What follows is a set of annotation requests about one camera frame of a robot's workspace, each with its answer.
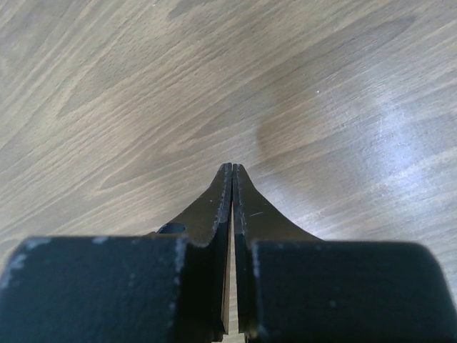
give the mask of black metal bar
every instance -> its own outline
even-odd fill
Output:
[[[257,191],[241,164],[233,165],[233,220],[238,293],[238,330],[256,334],[251,244],[256,239],[320,240],[287,219]]]
[[[214,341],[229,330],[231,182],[232,165],[222,164],[209,188],[158,230],[189,238],[178,316],[208,323]]]
[[[238,322],[247,342],[457,340],[438,263],[410,243],[324,242],[233,166]]]
[[[0,280],[0,342],[221,341],[231,173],[158,233],[24,241]]]

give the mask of black metal jaw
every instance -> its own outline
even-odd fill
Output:
[[[35,237],[0,279],[0,342],[211,342],[228,331],[231,208],[247,342],[457,339],[428,250],[324,242],[285,218],[240,164],[144,237]]]

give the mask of wood grain surface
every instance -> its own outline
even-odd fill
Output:
[[[156,230],[232,161],[316,236],[425,244],[457,294],[456,32],[455,0],[1,0],[2,261]]]

